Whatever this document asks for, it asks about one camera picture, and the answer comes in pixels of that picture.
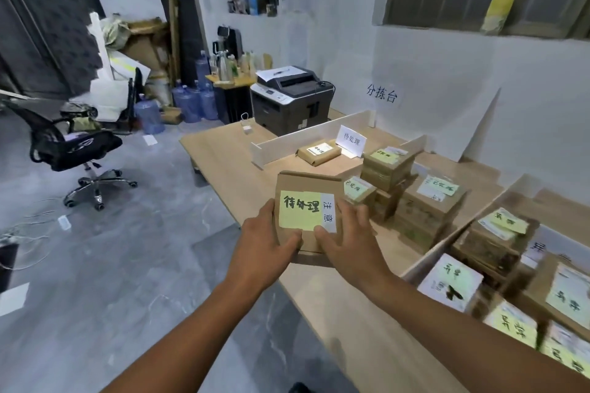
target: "gray tile floor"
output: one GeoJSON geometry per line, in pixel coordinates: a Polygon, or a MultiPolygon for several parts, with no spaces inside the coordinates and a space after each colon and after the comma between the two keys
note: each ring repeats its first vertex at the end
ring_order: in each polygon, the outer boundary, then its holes
{"type": "MultiPolygon", "coordinates": [[[[49,115],[54,102],[28,107],[49,115]]],[[[100,163],[121,168],[139,187],[105,189],[106,209],[66,209],[59,200],[81,169],[54,173],[28,158],[28,127],[0,112],[0,230],[21,222],[11,287],[29,282],[25,307],[0,317],[4,393],[93,393],[198,307],[222,280],[240,230],[208,185],[194,183],[178,143],[218,126],[167,126],[158,143],[140,134],[100,163]],[[52,213],[34,218],[39,213],[52,213]],[[67,214],[63,232],[55,218],[67,214]]],[[[230,337],[203,392],[286,392],[303,381],[318,392],[354,392],[278,284],[265,292],[230,337]]]]}

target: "black mesh chair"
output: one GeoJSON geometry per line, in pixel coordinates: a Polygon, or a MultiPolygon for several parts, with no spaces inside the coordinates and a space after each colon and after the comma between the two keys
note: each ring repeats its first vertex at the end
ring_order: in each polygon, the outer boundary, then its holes
{"type": "Polygon", "coordinates": [[[66,207],[75,206],[76,201],[74,198],[76,195],[81,191],[91,189],[94,196],[94,208],[102,210],[104,203],[99,188],[101,184],[124,182],[132,188],[137,187],[137,182],[122,178],[122,173],[118,169],[110,169],[101,175],[97,175],[89,165],[91,163],[95,168],[101,168],[93,160],[102,159],[108,152],[117,149],[123,144],[121,138],[109,130],[71,133],[74,126],[73,119],[60,118],[51,121],[12,102],[5,101],[4,104],[26,121],[31,128],[29,157],[32,161],[46,163],[51,166],[53,171],[65,171],[75,166],[84,165],[89,177],[79,178],[78,185],[80,186],[64,197],[66,207]],[[62,122],[69,124],[69,134],[65,136],[55,126],[62,122]]]}

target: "finger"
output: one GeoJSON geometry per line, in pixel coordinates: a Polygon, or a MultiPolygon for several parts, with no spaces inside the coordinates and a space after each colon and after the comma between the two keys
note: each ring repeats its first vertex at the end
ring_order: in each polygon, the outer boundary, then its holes
{"type": "Polygon", "coordinates": [[[332,239],[330,234],[321,225],[316,225],[313,229],[313,234],[316,237],[316,241],[320,244],[320,247],[328,255],[328,258],[332,260],[332,256],[338,251],[338,244],[332,239]]]}
{"type": "Polygon", "coordinates": [[[359,205],[356,208],[356,218],[358,219],[361,227],[370,227],[371,223],[369,222],[369,207],[367,207],[365,204],[359,205]]]}
{"type": "Polygon", "coordinates": [[[274,198],[270,198],[258,211],[258,217],[269,217],[273,215],[274,198]]]}
{"type": "Polygon", "coordinates": [[[336,205],[342,212],[342,228],[344,233],[349,233],[352,231],[359,223],[359,220],[356,218],[356,210],[352,206],[352,204],[345,201],[343,198],[339,197],[336,200],[336,205]]]}
{"type": "Polygon", "coordinates": [[[299,249],[301,243],[302,230],[295,230],[286,243],[279,247],[278,252],[281,255],[281,259],[287,265],[295,252],[299,249]]]}

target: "chair armrest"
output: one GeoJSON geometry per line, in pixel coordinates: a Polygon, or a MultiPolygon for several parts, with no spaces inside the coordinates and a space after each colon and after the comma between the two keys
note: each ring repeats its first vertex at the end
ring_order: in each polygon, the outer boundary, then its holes
{"type": "Polygon", "coordinates": [[[53,120],[51,122],[52,125],[56,125],[59,123],[67,122],[68,123],[68,134],[71,134],[74,131],[74,119],[73,118],[58,118],[57,120],[53,120]]]}

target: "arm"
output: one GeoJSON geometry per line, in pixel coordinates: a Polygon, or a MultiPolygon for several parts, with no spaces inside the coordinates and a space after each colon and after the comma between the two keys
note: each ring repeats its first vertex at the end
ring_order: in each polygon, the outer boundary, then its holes
{"type": "Polygon", "coordinates": [[[210,297],[103,393],[194,393],[217,354],[260,294],[284,272],[301,232],[279,246],[273,225],[274,200],[256,218],[246,219],[225,280],[210,297]]]}
{"type": "Polygon", "coordinates": [[[365,205],[339,200],[344,237],[338,246],[322,227],[316,239],[338,272],[397,320],[471,392],[590,391],[574,370],[504,333],[426,297],[395,276],[383,259],[365,205]]]}

